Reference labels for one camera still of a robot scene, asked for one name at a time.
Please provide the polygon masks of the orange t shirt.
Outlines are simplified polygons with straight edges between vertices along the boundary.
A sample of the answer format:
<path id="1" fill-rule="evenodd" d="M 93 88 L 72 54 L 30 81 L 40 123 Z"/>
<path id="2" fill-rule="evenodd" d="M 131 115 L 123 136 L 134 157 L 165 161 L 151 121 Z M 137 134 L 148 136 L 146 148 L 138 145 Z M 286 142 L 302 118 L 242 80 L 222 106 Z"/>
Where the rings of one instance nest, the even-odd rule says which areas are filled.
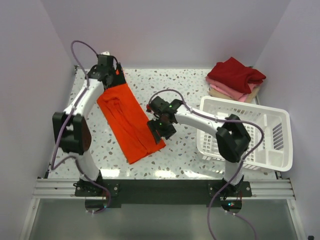
<path id="1" fill-rule="evenodd" d="M 147 126 L 149 118 L 127 83 L 106 89 L 97 104 L 129 164 L 166 146 L 163 140 L 155 142 Z"/>

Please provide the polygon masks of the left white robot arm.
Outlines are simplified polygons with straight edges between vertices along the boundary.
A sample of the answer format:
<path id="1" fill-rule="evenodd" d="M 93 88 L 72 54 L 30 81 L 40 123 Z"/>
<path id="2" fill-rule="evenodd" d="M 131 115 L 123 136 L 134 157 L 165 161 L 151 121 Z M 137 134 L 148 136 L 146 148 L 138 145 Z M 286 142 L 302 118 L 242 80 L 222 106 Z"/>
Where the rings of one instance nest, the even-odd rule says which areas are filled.
<path id="1" fill-rule="evenodd" d="M 96 166 L 92 154 L 92 135 L 87 117 L 98 98 L 105 90 L 125 84 L 122 66 L 109 52 L 97 56 L 97 64 L 85 74 L 86 80 L 71 104 L 62 112 L 52 116 L 55 140 L 54 154 L 61 149 L 68 159 L 74 160 L 79 172 L 79 180 L 74 183 L 77 197 L 108 197 L 103 185 L 101 171 Z"/>

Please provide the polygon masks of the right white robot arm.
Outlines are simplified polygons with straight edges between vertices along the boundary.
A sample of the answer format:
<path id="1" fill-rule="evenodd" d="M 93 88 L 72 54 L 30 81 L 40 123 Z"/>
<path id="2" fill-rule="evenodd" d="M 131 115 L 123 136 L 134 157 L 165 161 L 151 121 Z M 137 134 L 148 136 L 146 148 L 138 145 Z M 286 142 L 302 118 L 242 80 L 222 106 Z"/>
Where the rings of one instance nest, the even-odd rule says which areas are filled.
<path id="1" fill-rule="evenodd" d="M 215 138 L 225 167 L 220 193 L 228 196 L 240 192 L 244 181 L 242 156 L 248 150 L 251 137 L 238 116 L 231 114 L 225 119 L 218 118 L 196 111 L 182 100 L 167 102 L 159 96 L 146 105 L 146 111 L 155 116 L 147 122 L 147 126 L 156 144 L 176 133 L 174 124 L 194 127 Z"/>

